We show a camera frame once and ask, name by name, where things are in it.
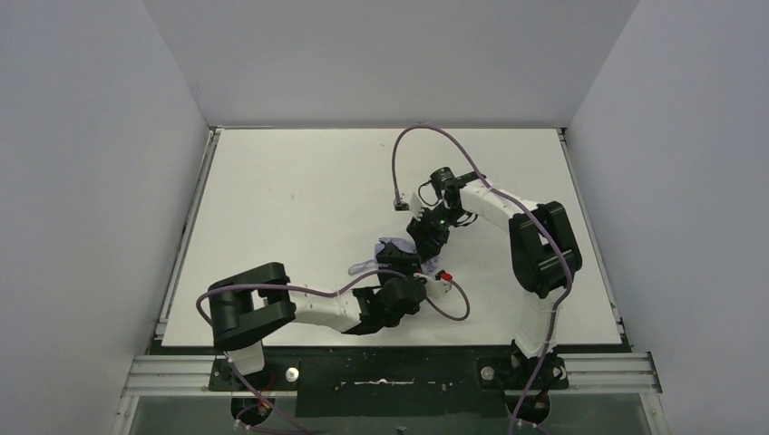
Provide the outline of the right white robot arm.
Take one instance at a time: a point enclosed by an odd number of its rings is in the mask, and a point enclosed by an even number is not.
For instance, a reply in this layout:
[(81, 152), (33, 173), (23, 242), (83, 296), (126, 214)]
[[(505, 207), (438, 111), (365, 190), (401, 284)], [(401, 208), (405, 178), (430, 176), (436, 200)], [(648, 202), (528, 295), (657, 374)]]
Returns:
[(582, 255), (568, 214), (557, 201), (537, 203), (496, 188), (477, 172), (455, 176), (437, 169), (428, 179), (436, 200), (419, 192), (400, 197), (395, 207), (412, 218), (406, 231), (422, 260), (439, 256), (453, 227), (481, 218), (509, 238), (511, 267), (523, 290), (513, 345), (527, 358), (553, 351), (558, 312), (582, 267)]

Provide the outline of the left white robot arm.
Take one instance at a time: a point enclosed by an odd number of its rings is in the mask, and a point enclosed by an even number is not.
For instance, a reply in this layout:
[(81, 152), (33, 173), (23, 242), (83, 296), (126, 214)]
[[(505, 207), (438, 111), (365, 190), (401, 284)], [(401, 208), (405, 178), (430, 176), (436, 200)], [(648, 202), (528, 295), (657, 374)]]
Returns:
[(369, 335), (419, 312), (434, 280), (418, 256), (388, 242), (375, 258), (376, 269), (335, 292), (294, 285), (284, 264), (266, 263), (210, 285), (196, 308), (231, 365), (245, 375), (262, 372), (264, 339), (287, 324)]

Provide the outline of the black and lavender folding umbrella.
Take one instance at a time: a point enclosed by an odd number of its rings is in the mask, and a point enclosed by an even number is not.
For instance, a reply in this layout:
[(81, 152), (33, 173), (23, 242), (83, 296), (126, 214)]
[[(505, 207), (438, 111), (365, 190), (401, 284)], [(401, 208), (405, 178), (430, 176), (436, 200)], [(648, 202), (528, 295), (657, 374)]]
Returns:
[(374, 245), (370, 259), (348, 267), (349, 276), (379, 271), (380, 279), (387, 280), (393, 273), (410, 276), (419, 273), (440, 276), (445, 272), (440, 253), (444, 241), (418, 237), (415, 241), (400, 237), (380, 237)]

